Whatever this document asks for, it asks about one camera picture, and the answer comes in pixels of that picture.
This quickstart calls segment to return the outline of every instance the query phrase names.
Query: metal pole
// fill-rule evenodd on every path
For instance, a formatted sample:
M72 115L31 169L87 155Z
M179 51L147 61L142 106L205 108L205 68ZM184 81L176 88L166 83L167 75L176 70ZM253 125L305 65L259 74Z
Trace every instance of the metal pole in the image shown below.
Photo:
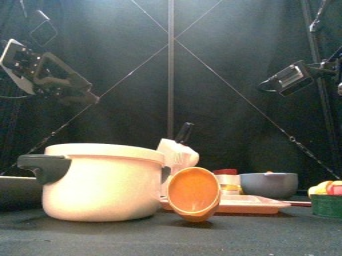
M321 56L319 56L319 50L318 50L318 40L317 40L315 34L310 32L310 24L313 23L313 18L311 18L309 0L302 0L301 4L302 4L302 10L303 10L307 39L310 44L313 61L315 63L319 63ZM342 174L341 149L338 146L338 137L335 132L334 118L331 115L331 107L330 107L329 95L326 90L326 82L323 79L318 79L317 84L318 84L318 90L319 90L319 96L321 96L322 110L325 115L331 158L333 158L333 163L335 167L335 172L341 175Z
M175 76L175 3L168 0L168 94L167 94L167 137L174 138L174 76Z

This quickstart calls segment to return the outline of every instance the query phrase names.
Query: table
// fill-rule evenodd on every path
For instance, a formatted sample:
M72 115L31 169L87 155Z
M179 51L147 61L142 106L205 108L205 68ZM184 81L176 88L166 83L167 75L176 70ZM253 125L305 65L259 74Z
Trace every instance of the table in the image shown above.
M215 215L188 223L174 212L111 223L52 219L43 209L0 212L0 255L342 255L342 219L310 207L275 215Z

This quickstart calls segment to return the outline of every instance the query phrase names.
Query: black backdrop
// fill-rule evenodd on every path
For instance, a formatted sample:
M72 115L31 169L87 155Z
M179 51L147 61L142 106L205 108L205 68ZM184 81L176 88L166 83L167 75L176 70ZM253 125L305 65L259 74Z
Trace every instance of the black backdrop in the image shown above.
M94 84L103 95L84 106L51 99L0 101L1 169L46 144L95 142L156 148L168 127L168 1L24 1L26 11L42 9L59 31L46 48L28 35L20 1L1 3L1 40L15 38L35 51L51 51ZM195 123L188 145L199 152L199 166L297 172L301 188L334 179L265 118L295 137L341 174L331 151L317 84L289 97L263 93L257 85L298 60L313 63L303 3L287 0L175 1L174 131ZM321 1L309 1L313 17ZM341 44L342 4L331 1L315 33L318 51L327 58ZM339 98L330 85L334 133L339 136ZM1 73L1 95L21 95Z

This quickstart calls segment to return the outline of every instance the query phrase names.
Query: gray bowl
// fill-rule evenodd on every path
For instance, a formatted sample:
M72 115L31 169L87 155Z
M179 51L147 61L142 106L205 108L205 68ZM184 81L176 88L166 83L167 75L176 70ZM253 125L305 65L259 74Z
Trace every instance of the gray bowl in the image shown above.
M297 193L298 175L297 173L241 174L241 187L246 195L287 199Z

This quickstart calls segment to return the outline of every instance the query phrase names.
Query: green basket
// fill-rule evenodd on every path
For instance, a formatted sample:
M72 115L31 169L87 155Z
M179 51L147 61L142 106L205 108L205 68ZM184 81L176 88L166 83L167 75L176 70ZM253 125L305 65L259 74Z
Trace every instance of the green basket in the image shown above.
M311 195L313 214L342 218L342 196Z

